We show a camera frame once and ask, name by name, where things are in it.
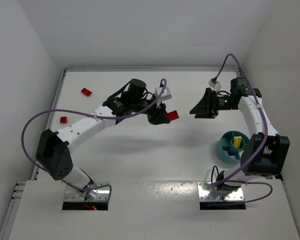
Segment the small red lego brick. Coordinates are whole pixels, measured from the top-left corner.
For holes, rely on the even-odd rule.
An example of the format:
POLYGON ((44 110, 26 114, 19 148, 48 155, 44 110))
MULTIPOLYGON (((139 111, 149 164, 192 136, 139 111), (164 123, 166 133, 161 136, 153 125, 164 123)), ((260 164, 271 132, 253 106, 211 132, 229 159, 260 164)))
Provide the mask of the small red lego brick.
POLYGON ((68 123, 68 118, 66 116, 62 116, 62 117, 60 117, 59 122, 61 124, 67 124, 68 123))

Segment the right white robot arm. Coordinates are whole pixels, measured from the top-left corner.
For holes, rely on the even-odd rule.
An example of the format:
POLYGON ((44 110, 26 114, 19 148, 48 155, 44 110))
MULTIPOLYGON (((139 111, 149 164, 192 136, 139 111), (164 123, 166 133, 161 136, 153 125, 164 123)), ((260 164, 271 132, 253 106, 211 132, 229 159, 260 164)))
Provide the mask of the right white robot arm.
POLYGON ((218 191, 234 192, 242 184, 258 177, 281 174, 290 140, 280 135, 271 124, 262 104, 262 94, 244 77, 230 82, 230 94, 219 95, 221 85, 216 78, 209 81, 202 99, 189 112, 196 119, 214 119, 219 111, 239 110, 247 125, 250 140, 233 168, 221 171, 213 186, 218 191))

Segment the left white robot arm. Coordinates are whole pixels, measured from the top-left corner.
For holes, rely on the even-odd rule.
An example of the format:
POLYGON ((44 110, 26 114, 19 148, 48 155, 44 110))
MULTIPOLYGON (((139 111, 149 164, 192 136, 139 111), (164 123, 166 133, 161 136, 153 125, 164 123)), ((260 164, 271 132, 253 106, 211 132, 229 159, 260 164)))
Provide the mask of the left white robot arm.
POLYGON ((36 160, 55 181, 62 181, 80 193, 95 190, 89 175, 73 164, 74 151, 101 131, 140 114, 145 114, 151 125, 169 124, 163 103, 167 91, 167 80, 163 78, 151 99, 146 99, 146 83, 131 79, 93 113, 84 114, 82 119, 57 131, 45 130, 39 139, 36 160))

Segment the long yellow lego brick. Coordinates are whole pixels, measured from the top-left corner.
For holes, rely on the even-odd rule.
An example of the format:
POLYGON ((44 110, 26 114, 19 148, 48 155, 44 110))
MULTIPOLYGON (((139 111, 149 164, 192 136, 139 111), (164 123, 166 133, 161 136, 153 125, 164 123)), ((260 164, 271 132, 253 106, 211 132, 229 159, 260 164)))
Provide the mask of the long yellow lego brick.
POLYGON ((232 144, 233 144, 233 147, 236 148, 236 149, 240 149, 241 147, 241 142, 242 142, 242 137, 241 136, 234 136, 233 137, 233 141, 232 141, 232 144))

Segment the red lego brick top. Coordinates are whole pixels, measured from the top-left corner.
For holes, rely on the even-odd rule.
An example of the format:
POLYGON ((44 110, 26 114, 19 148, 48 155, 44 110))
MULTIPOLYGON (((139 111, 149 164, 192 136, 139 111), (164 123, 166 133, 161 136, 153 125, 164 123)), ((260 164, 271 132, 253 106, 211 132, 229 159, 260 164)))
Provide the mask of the red lego brick top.
POLYGON ((171 112, 168 112, 166 114, 167 118, 169 119, 169 121, 174 121, 174 120, 177 120, 179 118, 179 114, 177 112, 177 110, 174 110, 174 111, 171 111, 171 112))

